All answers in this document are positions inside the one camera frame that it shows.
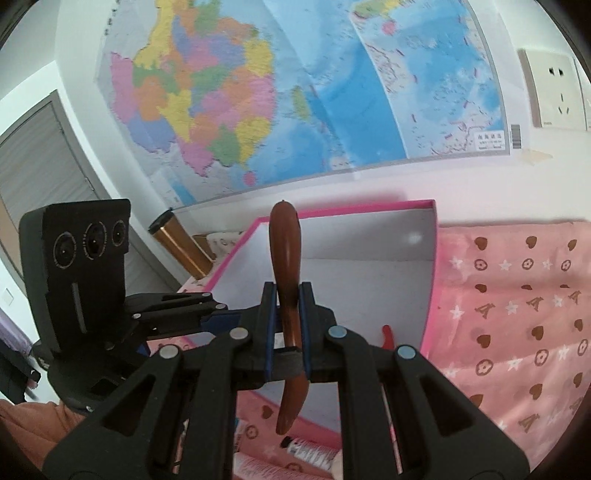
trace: purple curtain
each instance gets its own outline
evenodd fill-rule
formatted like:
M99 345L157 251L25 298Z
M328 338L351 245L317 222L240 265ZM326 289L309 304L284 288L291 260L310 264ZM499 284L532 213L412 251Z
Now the purple curtain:
M0 339L6 345L20 352L22 355L29 356L33 343L23 333L23 331L14 323L11 318L0 308Z

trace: red object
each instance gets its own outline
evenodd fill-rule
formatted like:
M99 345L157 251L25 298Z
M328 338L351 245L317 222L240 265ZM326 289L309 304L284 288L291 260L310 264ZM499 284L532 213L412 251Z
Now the red object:
M394 334L390 325L384 325L382 327L382 333L384 334L384 344L382 348L386 350L394 350Z

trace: camera lens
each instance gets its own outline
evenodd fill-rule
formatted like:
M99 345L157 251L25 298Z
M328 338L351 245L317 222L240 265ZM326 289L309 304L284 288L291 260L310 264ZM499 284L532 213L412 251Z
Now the camera lens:
M84 234L84 252L91 260L99 258L105 251L107 231L102 222L91 223Z
M117 220L113 226L113 245L118 247L125 240L125 224L123 220Z
M76 257L76 241L70 232L64 232L53 244L53 261L65 270L72 265Z

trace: world map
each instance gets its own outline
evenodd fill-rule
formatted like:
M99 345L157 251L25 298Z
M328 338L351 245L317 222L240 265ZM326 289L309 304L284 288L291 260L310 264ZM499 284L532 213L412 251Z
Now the world map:
M171 207L508 153L465 0L121 0L106 32L99 89Z

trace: gold thermos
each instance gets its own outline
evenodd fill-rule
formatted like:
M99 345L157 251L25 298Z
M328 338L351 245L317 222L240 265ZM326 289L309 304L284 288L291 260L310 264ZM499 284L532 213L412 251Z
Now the gold thermos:
M212 259L188 235L172 209L156 218L148 228L148 232L178 260L192 277L200 279L211 271Z

